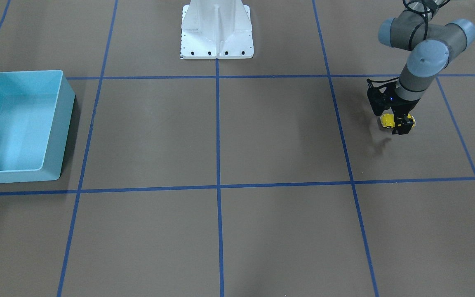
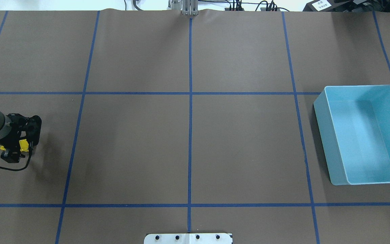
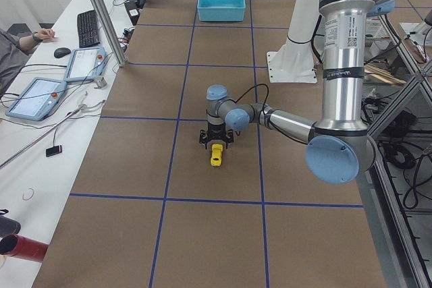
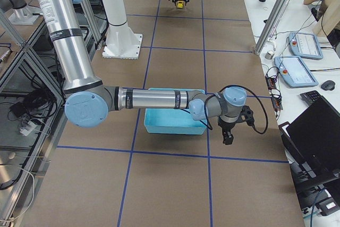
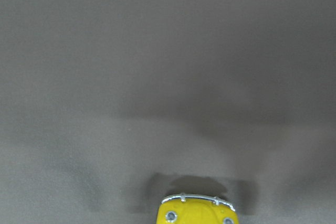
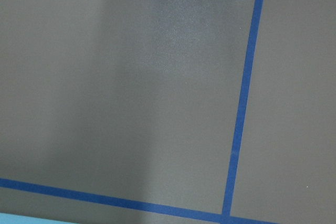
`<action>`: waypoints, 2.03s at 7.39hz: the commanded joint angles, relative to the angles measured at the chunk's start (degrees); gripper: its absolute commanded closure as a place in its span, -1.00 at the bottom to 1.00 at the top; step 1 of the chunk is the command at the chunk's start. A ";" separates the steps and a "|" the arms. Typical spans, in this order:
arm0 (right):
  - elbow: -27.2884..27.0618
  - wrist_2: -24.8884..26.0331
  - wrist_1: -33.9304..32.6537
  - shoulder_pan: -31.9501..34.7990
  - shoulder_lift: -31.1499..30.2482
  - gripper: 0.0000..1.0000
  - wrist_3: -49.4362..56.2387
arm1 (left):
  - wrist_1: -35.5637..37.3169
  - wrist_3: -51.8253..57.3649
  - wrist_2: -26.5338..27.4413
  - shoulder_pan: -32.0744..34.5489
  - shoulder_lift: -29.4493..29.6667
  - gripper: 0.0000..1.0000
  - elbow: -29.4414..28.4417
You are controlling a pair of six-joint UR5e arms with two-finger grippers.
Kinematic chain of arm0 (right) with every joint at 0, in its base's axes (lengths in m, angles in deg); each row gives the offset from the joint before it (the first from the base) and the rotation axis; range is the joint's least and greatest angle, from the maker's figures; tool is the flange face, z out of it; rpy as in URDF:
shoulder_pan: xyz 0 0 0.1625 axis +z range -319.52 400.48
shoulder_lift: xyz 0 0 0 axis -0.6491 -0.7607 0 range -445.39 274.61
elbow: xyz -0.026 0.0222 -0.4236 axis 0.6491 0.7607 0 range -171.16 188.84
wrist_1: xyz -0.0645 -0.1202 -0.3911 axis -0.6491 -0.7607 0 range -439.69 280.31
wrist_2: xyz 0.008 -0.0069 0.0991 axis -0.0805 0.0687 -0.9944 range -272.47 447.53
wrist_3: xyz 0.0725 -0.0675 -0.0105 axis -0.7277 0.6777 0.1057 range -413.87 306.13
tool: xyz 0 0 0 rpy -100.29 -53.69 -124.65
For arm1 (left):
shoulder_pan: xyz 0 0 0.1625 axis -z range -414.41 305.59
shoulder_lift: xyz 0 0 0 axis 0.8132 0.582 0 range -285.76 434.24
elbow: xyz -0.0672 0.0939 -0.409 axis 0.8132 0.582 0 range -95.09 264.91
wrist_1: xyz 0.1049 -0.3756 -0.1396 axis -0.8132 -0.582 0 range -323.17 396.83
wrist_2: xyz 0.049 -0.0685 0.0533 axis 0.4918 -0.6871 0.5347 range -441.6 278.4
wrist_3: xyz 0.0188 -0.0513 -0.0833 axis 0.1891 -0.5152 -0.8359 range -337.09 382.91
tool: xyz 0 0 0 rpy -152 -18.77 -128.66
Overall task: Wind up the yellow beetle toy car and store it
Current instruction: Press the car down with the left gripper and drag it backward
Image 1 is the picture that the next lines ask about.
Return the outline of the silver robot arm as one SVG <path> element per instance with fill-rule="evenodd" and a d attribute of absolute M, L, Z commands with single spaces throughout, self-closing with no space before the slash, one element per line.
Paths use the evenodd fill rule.
<path fill-rule="evenodd" d="M 442 70 L 475 41 L 475 25 L 456 19 L 431 24 L 446 0 L 404 0 L 398 17 L 386 19 L 378 31 L 379 42 L 410 52 L 397 78 L 374 86 L 367 79 L 367 96 L 375 116 L 392 134 L 408 134 L 416 122 L 411 111 Z"/>

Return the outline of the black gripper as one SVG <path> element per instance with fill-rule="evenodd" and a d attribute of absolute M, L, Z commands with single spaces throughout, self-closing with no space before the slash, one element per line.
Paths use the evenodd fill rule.
<path fill-rule="evenodd" d="M 420 100 L 405 100 L 400 97 L 390 98 L 390 107 L 394 115 L 393 135 L 408 134 L 414 128 L 414 117 L 409 113 Z"/>

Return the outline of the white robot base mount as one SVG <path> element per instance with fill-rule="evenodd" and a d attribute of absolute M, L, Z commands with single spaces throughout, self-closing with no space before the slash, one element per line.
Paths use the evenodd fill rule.
<path fill-rule="evenodd" d="M 241 0 L 191 0 L 182 7 L 182 59 L 251 59 L 250 7 Z"/>

